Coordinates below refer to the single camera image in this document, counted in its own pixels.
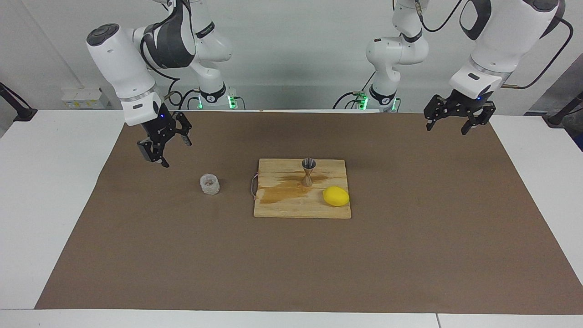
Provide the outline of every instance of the lemon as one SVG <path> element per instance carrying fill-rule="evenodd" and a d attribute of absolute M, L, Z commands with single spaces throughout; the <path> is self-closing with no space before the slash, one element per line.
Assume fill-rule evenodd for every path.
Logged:
<path fill-rule="evenodd" d="M 326 190 L 322 192 L 322 195 L 324 196 L 326 203 L 336 207 L 344 206 L 350 201 L 350 197 L 346 190 L 337 186 L 326 188 Z"/>

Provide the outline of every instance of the brown paper mat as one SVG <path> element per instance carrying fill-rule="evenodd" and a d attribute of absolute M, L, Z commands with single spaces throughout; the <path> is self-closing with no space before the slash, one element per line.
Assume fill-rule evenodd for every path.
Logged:
<path fill-rule="evenodd" d="M 171 168 L 124 127 L 37 309 L 583 314 L 490 126 L 416 114 L 190 113 Z M 259 158 L 346 160 L 350 220 L 253 217 Z M 204 173 L 221 192 L 202 194 Z"/>

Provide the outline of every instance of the power outlet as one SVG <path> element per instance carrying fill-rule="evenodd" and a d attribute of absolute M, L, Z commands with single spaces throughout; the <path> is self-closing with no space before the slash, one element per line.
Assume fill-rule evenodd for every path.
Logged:
<path fill-rule="evenodd" d="M 110 105 L 101 89 L 63 89 L 62 101 L 69 109 L 106 109 Z"/>

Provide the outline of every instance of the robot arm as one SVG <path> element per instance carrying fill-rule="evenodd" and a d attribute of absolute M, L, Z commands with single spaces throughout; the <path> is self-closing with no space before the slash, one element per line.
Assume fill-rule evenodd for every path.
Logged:
<path fill-rule="evenodd" d="M 157 72 L 191 67 L 199 81 L 201 102 L 230 106 L 220 71 L 206 67 L 203 61 L 228 60 L 232 46 L 215 30 L 204 0 L 154 1 L 168 5 L 169 16 L 162 22 L 136 30 L 120 29 L 117 24 L 101 26 L 87 37 L 87 48 L 114 87 L 126 123 L 141 124 L 146 130 L 148 137 L 138 142 L 144 157 L 168 167 L 163 157 L 166 142 L 180 134 L 191 145 L 188 133 L 192 125 L 182 113 L 170 114 L 148 67 Z"/>
<path fill-rule="evenodd" d="M 429 0 L 421 0 L 419 5 L 427 8 Z M 401 33 L 398 37 L 381 37 L 369 42 L 366 50 L 368 61 L 376 70 L 370 96 L 381 109 L 391 106 L 401 73 L 395 66 L 419 64 L 427 58 L 429 45 L 423 37 L 423 26 L 419 20 L 416 0 L 398 0 L 393 14 L 393 25 Z"/>
<path fill-rule="evenodd" d="M 496 110 L 489 97 L 502 87 L 522 57 L 548 33 L 559 8 L 559 0 L 503 0 L 490 17 L 489 0 L 470 1 L 479 10 L 478 20 L 484 21 L 481 18 L 487 16 L 487 23 L 478 31 L 462 26 L 476 40 L 476 48 L 449 81 L 454 89 L 451 95 L 447 99 L 435 95 L 425 108 L 428 131 L 437 120 L 448 116 L 468 118 L 462 127 L 463 135 L 472 127 L 486 125 Z"/>

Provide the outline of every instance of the white table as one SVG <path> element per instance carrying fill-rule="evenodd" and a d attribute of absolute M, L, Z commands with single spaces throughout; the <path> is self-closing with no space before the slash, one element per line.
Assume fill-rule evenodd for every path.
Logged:
<path fill-rule="evenodd" d="M 583 282 L 583 153 L 539 117 L 491 123 Z M 0 139 L 0 327 L 583 327 L 583 316 L 30 310 L 122 126 L 121 111 L 42 110 Z"/>

